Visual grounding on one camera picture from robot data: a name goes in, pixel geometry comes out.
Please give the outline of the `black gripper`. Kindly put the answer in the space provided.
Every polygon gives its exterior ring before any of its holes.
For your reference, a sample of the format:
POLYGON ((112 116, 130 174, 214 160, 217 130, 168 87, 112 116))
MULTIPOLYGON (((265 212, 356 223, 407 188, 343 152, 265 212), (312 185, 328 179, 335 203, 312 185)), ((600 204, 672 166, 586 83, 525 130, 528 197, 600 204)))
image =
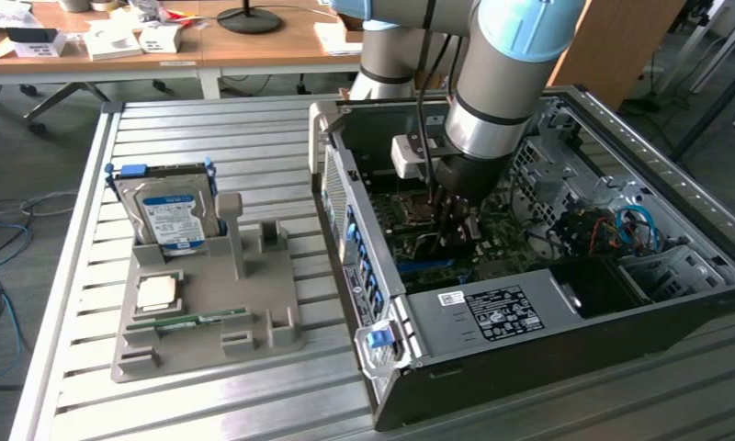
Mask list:
POLYGON ((480 238, 483 203, 505 174, 509 159, 505 155, 480 160, 461 154, 440 160, 429 201, 439 246, 465 246, 480 238))

